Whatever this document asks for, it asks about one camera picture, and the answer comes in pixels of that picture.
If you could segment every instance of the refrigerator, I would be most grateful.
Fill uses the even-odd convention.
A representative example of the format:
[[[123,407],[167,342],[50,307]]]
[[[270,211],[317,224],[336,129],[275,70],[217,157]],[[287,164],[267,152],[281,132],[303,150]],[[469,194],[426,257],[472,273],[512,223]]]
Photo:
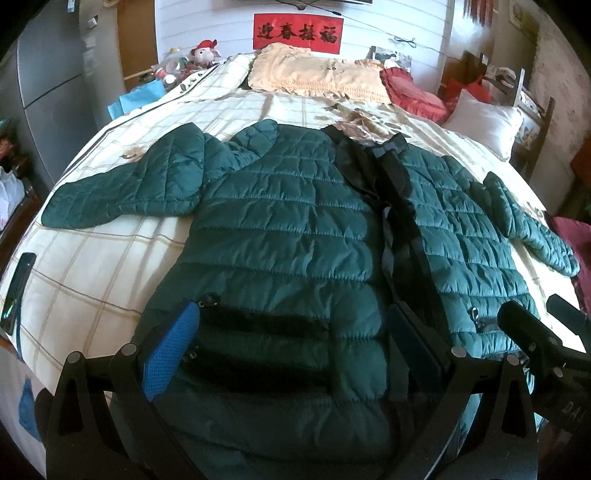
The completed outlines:
[[[0,61],[0,116],[16,119],[42,198],[98,130],[84,76],[79,1],[70,12],[69,0],[49,0]]]

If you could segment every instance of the stuffed toy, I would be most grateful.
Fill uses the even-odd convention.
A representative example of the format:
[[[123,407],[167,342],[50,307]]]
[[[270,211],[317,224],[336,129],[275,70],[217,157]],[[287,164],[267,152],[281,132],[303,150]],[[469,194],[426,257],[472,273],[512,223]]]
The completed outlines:
[[[203,40],[191,50],[191,55],[194,57],[193,63],[201,69],[212,67],[215,59],[220,57],[220,54],[215,49],[216,45],[217,40]]]

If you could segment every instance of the blue paper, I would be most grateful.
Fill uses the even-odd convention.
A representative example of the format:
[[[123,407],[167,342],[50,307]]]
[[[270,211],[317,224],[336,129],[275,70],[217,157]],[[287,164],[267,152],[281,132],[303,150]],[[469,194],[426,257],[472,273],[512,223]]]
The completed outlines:
[[[107,107],[107,110],[109,111],[111,118],[115,120],[121,115],[129,113],[136,108],[160,100],[165,93],[162,82],[160,80],[153,80],[150,83],[140,85],[132,92],[121,95],[119,100]]]
[[[35,421],[35,398],[33,397],[33,386],[30,378],[25,380],[22,388],[21,401],[18,403],[18,422],[31,437],[39,442],[41,441],[39,430],[37,430],[37,422]]]

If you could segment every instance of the jacket sleeve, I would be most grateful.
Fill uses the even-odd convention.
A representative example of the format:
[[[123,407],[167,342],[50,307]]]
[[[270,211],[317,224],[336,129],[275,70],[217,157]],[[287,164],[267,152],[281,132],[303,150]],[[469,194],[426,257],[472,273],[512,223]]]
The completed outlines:
[[[181,125],[161,137],[139,162],[59,187],[41,223],[88,228],[121,215],[188,215],[199,204],[202,186],[258,160],[274,143],[273,131],[276,137],[275,122],[260,122],[225,144],[195,124]]]
[[[470,195],[505,237],[521,240],[534,257],[563,275],[574,277],[579,272],[579,262],[570,245],[525,213],[493,172],[482,184],[474,182]]]

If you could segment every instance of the cream bedspread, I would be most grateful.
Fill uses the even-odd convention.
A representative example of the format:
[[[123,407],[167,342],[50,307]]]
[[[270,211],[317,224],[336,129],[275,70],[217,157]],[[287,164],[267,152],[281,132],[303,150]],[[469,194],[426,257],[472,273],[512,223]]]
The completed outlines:
[[[544,209],[521,176],[486,147],[396,106],[349,100],[335,105],[326,98],[238,89],[251,60],[252,56],[238,56],[198,82],[187,79],[187,91],[178,87],[157,104],[118,118],[88,143],[56,188],[130,161],[123,158],[130,148],[146,150],[187,122],[226,141],[265,118],[309,128],[356,118],[376,137],[401,131],[419,147],[454,156],[480,181],[492,170],[530,214]],[[39,380],[54,391],[71,351],[89,357],[111,355],[130,339],[146,302],[182,251],[191,217],[123,216],[84,230],[45,228],[40,218],[41,213],[0,284],[0,307],[18,258],[23,252],[34,252],[37,262],[22,306],[22,354]],[[570,279],[532,258],[520,244],[514,245],[512,253],[542,321],[566,346],[583,350],[577,336],[545,313],[545,300],[553,293],[578,306]]]

